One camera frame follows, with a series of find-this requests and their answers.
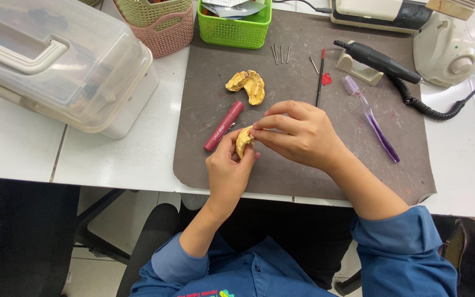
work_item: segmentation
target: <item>gray mat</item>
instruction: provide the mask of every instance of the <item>gray mat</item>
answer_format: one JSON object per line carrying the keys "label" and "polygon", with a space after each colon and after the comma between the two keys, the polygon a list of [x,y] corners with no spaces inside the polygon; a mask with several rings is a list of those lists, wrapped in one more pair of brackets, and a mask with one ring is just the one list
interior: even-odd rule
{"label": "gray mat", "polygon": [[[322,86],[320,108],[328,114],[336,133],[409,205],[436,193],[423,116],[402,103],[399,92],[387,77],[376,87],[354,78],[401,159],[399,163],[393,162],[367,122],[359,98],[348,96],[340,85],[339,79],[346,73],[335,68],[340,48],[333,45],[333,40],[339,39],[364,43],[414,69],[412,35],[337,25],[328,17],[284,10],[273,10],[272,15],[265,45],[259,50],[204,43],[196,21],[175,146],[175,176],[187,186],[208,189],[204,162],[209,153],[203,144],[235,100],[241,100],[245,108],[232,130],[252,125],[279,101],[293,99],[314,104],[318,75],[309,56],[319,68],[321,50],[325,48],[324,70],[330,73],[333,83]],[[278,55],[283,44],[284,62],[291,44],[288,64],[275,64],[270,47],[273,43],[278,47]],[[249,69],[259,72],[265,82],[266,96],[259,106],[247,103],[244,90],[225,89],[236,72]],[[408,86],[414,97],[421,98],[419,86]],[[254,165],[247,192],[347,199],[326,173],[284,159],[259,142],[256,142],[256,151],[261,152],[261,158]]]}

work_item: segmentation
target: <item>shirt sleeve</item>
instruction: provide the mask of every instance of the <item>shirt sleeve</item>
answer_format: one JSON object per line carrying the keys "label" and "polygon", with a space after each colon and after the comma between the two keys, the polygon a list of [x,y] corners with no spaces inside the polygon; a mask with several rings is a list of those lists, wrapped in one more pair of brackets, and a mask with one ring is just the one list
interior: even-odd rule
{"label": "shirt sleeve", "polygon": [[179,243],[180,235],[176,234],[153,254],[151,265],[162,280],[186,285],[207,276],[208,255],[193,257],[186,253]]}
{"label": "shirt sleeve", "polygon": [[179,243],[180,235],[159,247],[140,269],[140,280],[131,287],[130,297],[170,296],[189,282],[207,276],[208,256],[190,256]]}
{"label": "shirt sleeve", "polygon": [[365,296],[456,296],[457,272],[439,256],[442,242],[425,206],[395,217],[355,217],[353,239]]}

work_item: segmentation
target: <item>electric cord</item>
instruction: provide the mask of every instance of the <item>electric cord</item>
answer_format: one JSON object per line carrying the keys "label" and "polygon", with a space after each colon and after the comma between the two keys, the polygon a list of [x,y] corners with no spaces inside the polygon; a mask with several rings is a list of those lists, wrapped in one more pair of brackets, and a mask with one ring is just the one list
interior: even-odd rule
{"label": "electric cord", "polygon": [[314,7],[311,3],[305,1],[305,0],[272,0],[272,2],[274,3],[282,3],[282,2],[287,2],[287,1],[300,1],[300,2],[304,2],[305,4],[311,6],[312,9],[314,9],[314,11],[317,11],[317,12],[321,12],[321,13],[333,13],[333,10],[330,9],[330,8],[327,8],[327,7],[319,7],[319,8],[316,8]]}
{"label": "electric cord", "polygon": [[424,114],[427,117],[433,118],[435,120],[447,120],[457,116],[459,111],[461,111],[461,109],[465,106],[465,103],[475,94],[474,90],[463,100],[456,101],[454,105],[452,105],[450,110],[445,113],[442,113],[439,111],[434,111],[432,108],[422,103],[419,99],[413,98],[412,93],[410,93],[410,89],[408,89],[408,86],[404,83],[402,79],[390,75],[388,75],[388,77],[397,87],[399,93],[401,93],[404,104],[412,106],[413,108],[417,109],[421,114]]}

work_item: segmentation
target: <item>finger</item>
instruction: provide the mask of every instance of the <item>finger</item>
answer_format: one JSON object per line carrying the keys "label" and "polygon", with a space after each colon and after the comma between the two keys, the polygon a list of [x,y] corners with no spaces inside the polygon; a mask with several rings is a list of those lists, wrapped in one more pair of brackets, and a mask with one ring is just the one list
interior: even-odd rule
{"label": "finger", "polygon": [[314,105],[311,105],[309,103],[305,103],[305,102],[302,102],[302,101],[296,101],[298,104],[300,104],[303,108],[307,109],[308,111],[319,111],[320,108],[314,106]]}
{"label": "finger", "polygon": [[277,152],[278,154],[280,154],[285,159],[292,160],[292,153],[288,149],[286,149],[285,147],[275,145],[275,144],[273,144],[271,142],[268,142],[268,141],[263,141],[262,143],[263,143],[264,146],[267,146],[268,148],[270,148],[274,152]]}
{"label": "finger", "polygon": [[271,115],[260,119],[252,126],[255,130],[276,128],[285,133],[297,135],[302,130],[302,125],[302,121],[291,117]]}
{"label": "finger", "polygon": [[237,162],[240,160],[238,153],[234,152],[232,156],[230,157],[234,162]]}
{"label": "finger", "polygon": [[290,148],[294,146],[296,137],[283,132],[250,129],[250,134],[260,142],[269,142],[281,147]]}
{"label": "finger", "polygon": [[309,118],[309,111],[293,100],[278,102],[265,112],[265,116],[282,114],[288,114],[290,117],[299,120]]}
{"label": "finger", "polygon": [[254,149],[252,148],[252,145],[247,144],[245,146],[245,151],[243,152],[243,157],[241,158],[241,162],[239,163],[240,168],[242,168],[245,172],[250,173],[255,161],[256,161],[256,154],[254,152]]}
{"label": "finger", "polygon": [[232,143],[232,147],[230,148],[229,156],[232,156],[236,152],[236,143],[235,141]]}
{"label": "finger", "polygon": [[217,149],[215,150],[216,152],[229,152],[230,149],[232,148],[232,144],[235,144],[236,139],[238,138],[239,132],[241,132],[241,129],[232,131],[223,138],[221,138],[221,141],[219,141],[219,145],[217,145]]}

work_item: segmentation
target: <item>plaster tooth model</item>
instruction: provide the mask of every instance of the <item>plaster tooth model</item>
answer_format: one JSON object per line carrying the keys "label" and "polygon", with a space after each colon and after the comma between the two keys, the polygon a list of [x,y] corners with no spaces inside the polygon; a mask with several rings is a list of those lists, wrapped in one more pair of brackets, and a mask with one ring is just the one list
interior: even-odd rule
{"label": "plaster tooth model", "polygon": [[265,98],[265,83],[260,75],[254,70],[241,71],[236,73],[225,85],[229,91],[237,92],[245,88],[250,105],[260,105]]}
{"label": "plaster tooth model", "polygon": [[250,143],[252,148],[254,148],[254,143],[256,142],[254,136],[250,135],[250,128],[252,128],[252,126],[248,126],[241,130],[236,139],[236,152],[240,159],[243,157],[243,153],[245,152],[245,146]]}

